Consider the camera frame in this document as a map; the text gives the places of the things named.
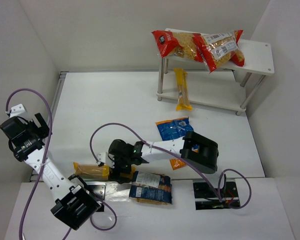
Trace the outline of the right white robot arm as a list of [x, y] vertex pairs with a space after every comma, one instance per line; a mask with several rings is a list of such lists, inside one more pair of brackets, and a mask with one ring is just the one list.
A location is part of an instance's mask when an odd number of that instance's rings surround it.
[[121, 139], [111, 143], [107, 157], [113, 165], [109, 169], [108, 179], [120, 184], [132, 180], [133, 166], [148, 165], [170, 159], [181, 160], [202, 174], [216, 173], [218, 144], [194, 131], [185, 136], [165, 141], [137, 141], [129, 144]]

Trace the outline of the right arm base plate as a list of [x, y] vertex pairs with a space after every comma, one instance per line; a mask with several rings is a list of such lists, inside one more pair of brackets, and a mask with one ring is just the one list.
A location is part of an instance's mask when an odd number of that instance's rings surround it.
[[221, 200], [203, 180], [193, 181], [195, 209], [199, 210], [223, 210], [230, 206], [238, 208], [241, 206], [237, 185], [234, 179], [227, 180], [220, 189]]

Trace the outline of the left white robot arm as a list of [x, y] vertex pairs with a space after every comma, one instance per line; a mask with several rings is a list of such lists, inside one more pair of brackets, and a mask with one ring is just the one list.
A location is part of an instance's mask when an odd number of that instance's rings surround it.
[[49, 188], [55, 206], [51, 213], [73, 230], [78, 230], [98, 209], [97, 196], [76, 175], [66, 178], [55, 166], [45, 146], [50, 128], [40, 113], [35, 114], [39, 126], [30, 118], [23, 104], [8, 111], [8, 120], [0, 129], [8, 137], [13, 156], [30, 166]]

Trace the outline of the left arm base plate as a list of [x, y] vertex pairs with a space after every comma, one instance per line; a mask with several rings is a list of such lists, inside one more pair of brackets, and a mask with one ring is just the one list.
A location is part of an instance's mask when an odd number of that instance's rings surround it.
[[101, 200], [105, 199], [106, 195], [106, 183], [100, 181], [87, 181], [86, 183], [87, 188], [94, 192], [94, 194]]

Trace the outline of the large yellow spaghetti bag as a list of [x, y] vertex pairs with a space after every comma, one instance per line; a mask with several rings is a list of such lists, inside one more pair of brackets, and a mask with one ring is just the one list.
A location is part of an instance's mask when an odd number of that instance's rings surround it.
[[[110, 167], [107, 165], [98, 166], [97, 164], [80, 164], [77, 162], [73, 162], [73, 167], [75, 174], [83, 178], [84, 180], [89, 181], [109, 181], [109, 173]], [[121, 173], [129, 174], [131, 172], [131, 168], [128, 171], [123, 170], [122, 168], [116, 169]]]

